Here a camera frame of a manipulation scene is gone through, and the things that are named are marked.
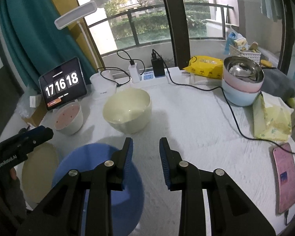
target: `yellow wet wipes package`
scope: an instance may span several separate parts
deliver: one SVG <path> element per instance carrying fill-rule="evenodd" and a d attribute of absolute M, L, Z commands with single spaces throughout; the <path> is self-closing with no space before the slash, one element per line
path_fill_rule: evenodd
<path fill-rule="evenodd" d="M 193 56 L 189 61 L 189 66 L 184 70 L 196 75 L 222 79 L 223 60 L 209 56 Z"/>
<path fill-rule="evenodd" d="M 254 136 L 286 142 L 292 134 L 292 111 L 281 98 L 262 91 L 253 104 Z"/>

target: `stacked bowls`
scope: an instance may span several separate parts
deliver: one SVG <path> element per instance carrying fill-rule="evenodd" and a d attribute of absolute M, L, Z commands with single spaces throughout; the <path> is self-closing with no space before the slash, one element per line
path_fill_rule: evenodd
<path fill-rule="evenodd" d="M 238 106 L 250 106 L 260 93 L 264 74 L 254 61 L 241 56 L 224 60 L 222 88 L 228 101 Z"/>

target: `phone case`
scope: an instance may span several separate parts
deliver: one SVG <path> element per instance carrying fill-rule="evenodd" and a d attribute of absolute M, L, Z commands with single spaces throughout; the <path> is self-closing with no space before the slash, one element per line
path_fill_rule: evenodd
<path fill-rule="evenodd" d="M 282 147 L 291 151 L 289 143 Z M 280 147 L 273 149 L 273 157 L 277 173 L 277 212 L 282 214 L 295 203 L 295 163 L 293 154 Z"/>

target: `silver screw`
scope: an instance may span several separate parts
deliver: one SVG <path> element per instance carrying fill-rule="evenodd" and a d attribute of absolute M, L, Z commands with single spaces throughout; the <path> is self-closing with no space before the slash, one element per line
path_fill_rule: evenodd
<path fill-rule="evenodd" d="M 105 161 L 104 165 L 106 167 L 111 167 L 113 165 L 113 161 L 112 160 L 107 160 L 107 161 Z"/>
<path fill-rule="evenodd" d="M 179 166 L 180 167 L 187 167 L 188 165 L 189 165 L 189 163 L 186 162 L 186 161 L 184 161 L 184 160 L 182 160 L 181 162 L 179 162 Z"/>
<path fill-rule="evenodd" d="M 218 176 L 222 176 L 222 175 L 224 175 L 224 170 L 217 169 L 217 170 L 215 170 L 215 173 L 216 173 Z"/>
<path fill-rule="evenodd" d="M 77 170 L 70 170 L 68 174 L 69 174 L 69 176 L 76 176 L 78 174 L 78 171 Z"/>

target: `white basket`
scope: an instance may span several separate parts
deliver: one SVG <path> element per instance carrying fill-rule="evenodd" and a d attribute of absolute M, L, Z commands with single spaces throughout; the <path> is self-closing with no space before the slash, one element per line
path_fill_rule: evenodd
<path fill-rule="evenodd" d="M 244 56 L 246 58 L 251 59 L 252 61 L 256 62 L 257 64 L 260 63 L 260 56 L 261 52 L 256 50 L 255 52 L 242 52 L 236 49 L 233 45 L 229 45 L 229 51 L 232 56 Z"/>

